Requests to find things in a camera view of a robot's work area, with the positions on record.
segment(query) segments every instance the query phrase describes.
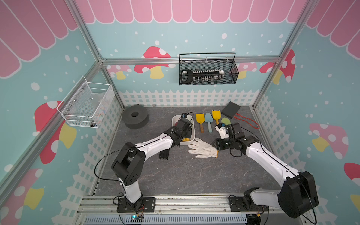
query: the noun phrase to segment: metal rail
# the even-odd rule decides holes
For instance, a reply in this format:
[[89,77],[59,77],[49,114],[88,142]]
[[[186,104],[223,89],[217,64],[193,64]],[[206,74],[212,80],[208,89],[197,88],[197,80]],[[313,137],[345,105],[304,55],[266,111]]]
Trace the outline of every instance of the metal rail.
[[[182,57],[186,60],[205,60],[205,59],[226,59],[226,57]],[[235,56],[237,63],[250,63],[250,62],[278,62],[279,56]],[[134,64],[178,64],[179,58],[123,58],[123,59],[103,59],[104,65],[134,65]]]
[[305,24],[307,22],[307,20],[309,19],[312,11],[314,10],[314,8],[316,7],[316,5],[318,4],[319,0],[308,0],[308,2],[306,3],[306,5],[304,6],[298,21],[295,23],[295,26],[293,27],[288,39],[286,40],[286,44],[283,48],[283,50],[281,51],[280,54],[280,60],[278,61],[278,63],[276,63],[273,67],[273,69],[271,70],[269,76],[267,77],[264,85],[262,86],[260,93],[258,94],[258,96],[255,99],[255,102],[253,104],[253,107],[256,108],[257,105],[259,104],[261,98],[265,95],[265,93],[267,92],[267,89],[269,88],[271,82],[273,81],[277,71],[280,69],[280,66],[282,66],[283,62],[285,61],[286,56],[289,54],[292,46],[294,45],[296,39],[298,38],[299,34],[301,33],[301,31],[303,30],[303,28],[305,27]]
[[[101,67],[101,62],[94,63],[90,70],[86,73],[86,79],[92,80]],[[81,85],[81,82],[77,83],[73,88],[73,93],[69,94],[64,102],[70,100],[70,97],[78,88],[81,87]],[[57,131],[63,120],[64,119],[60,113],[55,113],[44,129],[37,135],[35,140],[24,151],[18,162],[16,162],[16,164],[13,166],[13,169],[8,173],[5,180],[0,185],[0,206],[5,203],[6,200],[10,197],[11,193],[13,193],[17,185],[25,176],[26,172],[30,169],[34,161],[40,155],[40,152]]]

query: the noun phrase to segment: white work glove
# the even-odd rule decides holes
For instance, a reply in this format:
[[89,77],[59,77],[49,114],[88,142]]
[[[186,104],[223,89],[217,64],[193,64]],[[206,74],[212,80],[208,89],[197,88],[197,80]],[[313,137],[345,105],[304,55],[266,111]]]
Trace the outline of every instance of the white work glove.
[[216,148],[214,148],[210,144],[203,142],[199,138],[195,138],[195,141],[189,145],[189,148],[192,148],[192,149],[189,149],[189,151],[188,151],[190,154],[201,154],[201,155],[195,156],[198,159],[199,158],[210,158],[210,157],[217,158],[218,150],[216,150]]

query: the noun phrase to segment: white plastic tray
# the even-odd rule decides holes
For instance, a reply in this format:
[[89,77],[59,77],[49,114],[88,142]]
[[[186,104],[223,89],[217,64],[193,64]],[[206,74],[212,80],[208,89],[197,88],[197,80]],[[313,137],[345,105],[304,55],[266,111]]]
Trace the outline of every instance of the white plastic tray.
[[[174,116],[171,120],[171,126],[175,126],[175,123],[180,119],[180,117],[181,117],[181,115]],[[190,141],[180,142],[180,145],[189,145],[189,144],[193,143],[194,139],[195,139],[195,125],[194,125],[193,117],[188,115],[187,119],[193,124],[193,126],[191,127],[191,138],[190,138]]]

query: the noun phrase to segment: yellow spatula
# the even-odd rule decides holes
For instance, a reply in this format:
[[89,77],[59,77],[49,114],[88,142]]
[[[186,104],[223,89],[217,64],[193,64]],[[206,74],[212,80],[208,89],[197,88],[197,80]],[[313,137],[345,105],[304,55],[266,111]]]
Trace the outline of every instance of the yellow spatula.
[[205,116],[203,113],[196,114],[196,121],[200,124],[200,132],[204,133],[204,126],[202,125],[205,122]]
[[219,124],[219,119],[221,118],[220,110],[213,110],[212,111],[212,117],[214,118],[214,120],[216,120],[216,125],[218,125]]

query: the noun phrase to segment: red mushroom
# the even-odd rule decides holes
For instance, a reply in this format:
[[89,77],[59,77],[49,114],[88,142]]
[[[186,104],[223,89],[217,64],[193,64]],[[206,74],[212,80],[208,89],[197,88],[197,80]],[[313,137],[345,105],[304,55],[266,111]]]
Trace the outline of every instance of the red mushroom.
[[257,71],[256,63],[239,63],[238,64],[239,76],[238,79],[244,79],[246,77],[246,71]]
[[124,75],[123,71],[131,72],[131,69],[128,65],[108,65],[106,67],[111,75],[111,77],[115,77],[118,80],[124,80],[126,76]]
[[[149,47],[142,58],[171,58],[171,56],[164,50],[158,47]],[[144,73],[150,70],[151,79],[161,79],[164,73],[161,71],[161,66],[174,68],[175,64],[149,64],[149,65],[135,65],[134,70],[137,73]]]
[[346,175],[354,181],[357,185],[360,186],[360,165],[355,163],[345,163],[344,171]]
[[[57,111],[56,107],[61,101],[52,101],[42,104],[35,110],[35,126],[36,132],[33,133],[36,136],[45,127],[47,122],[51,119],[54,113]],[[43,164],[48,164],[53,161],[58,150],[59,140],[61,140],[66,148],[70,148],[76,138],[76,129],[69,127],[65,121],[59,126],[57,131],[51,137],[44,149],[40,153],[40,160]]]
[[312,123],[310,131],[310,135],[314,133],[319,136],[312,140],[318,151],[323,152],[326,147],[331,146],[336,158],[342,159],[346,155],[349,142],[346,131],[342,127]]
[[[261,73],[267,73],[272,70],[274,63],[267,63],[260,68]],[[280,77],[284,74],[287,82],[290,82],[295,72],[295,52],[291,49],[289,54],[286,56],[285,61],[281,65],[280,69],[276,72],[273,79],[273,83],[279,85]]]
[[2,225],[17,225],[20,222],[24,206],[34,210],[44,195],[44,189],[33,189],[31,186],[41,176],[42,169],[27,171],[15,191],[0,209]]

